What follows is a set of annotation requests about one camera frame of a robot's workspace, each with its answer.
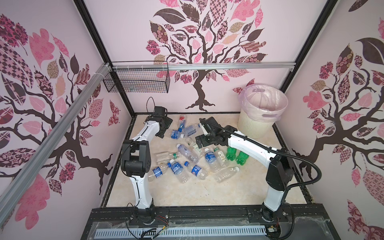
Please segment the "Pepsi label water bottle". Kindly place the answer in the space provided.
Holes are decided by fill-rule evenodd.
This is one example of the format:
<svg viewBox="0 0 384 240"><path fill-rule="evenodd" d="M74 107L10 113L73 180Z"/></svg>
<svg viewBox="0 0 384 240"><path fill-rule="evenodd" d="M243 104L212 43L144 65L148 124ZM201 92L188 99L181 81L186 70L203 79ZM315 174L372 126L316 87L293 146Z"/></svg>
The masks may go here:
<svg viewBox="0 0 384 240"><path fill-rule="evenodd" d="M160 178L161 176L163 176L168 171L168 169L170 167L171 167L170 163L159 164L157 167L155 167L151 171L149 171L148 181L152 182L152 181Z"/></svg>

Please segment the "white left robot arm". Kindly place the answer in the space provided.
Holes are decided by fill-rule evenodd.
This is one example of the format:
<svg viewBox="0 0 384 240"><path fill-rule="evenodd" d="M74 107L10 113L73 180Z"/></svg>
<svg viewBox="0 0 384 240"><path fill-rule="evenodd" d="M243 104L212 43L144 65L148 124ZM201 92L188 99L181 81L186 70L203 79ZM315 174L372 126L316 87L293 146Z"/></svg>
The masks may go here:
<svg viewBox="0 0 384 240"><path fill-rule="evenodd" d="M168 110L155 106L146 118L143 129L132 139L125 140L121 148L121 169L134 187L136 214L142 218L155 218L153 197L149 191L148 173L151 168L150 142L154 137L164 138L173 120Z"/></svg>

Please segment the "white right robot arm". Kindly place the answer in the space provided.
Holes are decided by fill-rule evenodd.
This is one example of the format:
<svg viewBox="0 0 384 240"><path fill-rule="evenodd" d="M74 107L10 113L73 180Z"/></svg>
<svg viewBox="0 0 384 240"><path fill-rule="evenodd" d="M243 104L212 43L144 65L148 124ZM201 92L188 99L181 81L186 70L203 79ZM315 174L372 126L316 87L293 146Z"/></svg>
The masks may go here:
<svg viewBox="0 0 384 240"><path fill-rule="evenodd" d="M199 148L221 145L239 150L260 162L267 169L267 196L261 207L264 221L276 220L288 194L288 185L294 176L294 162L286 149L263 145L236 128L222 127L215 118L199 119L203 134L196 137Z"/></svg>

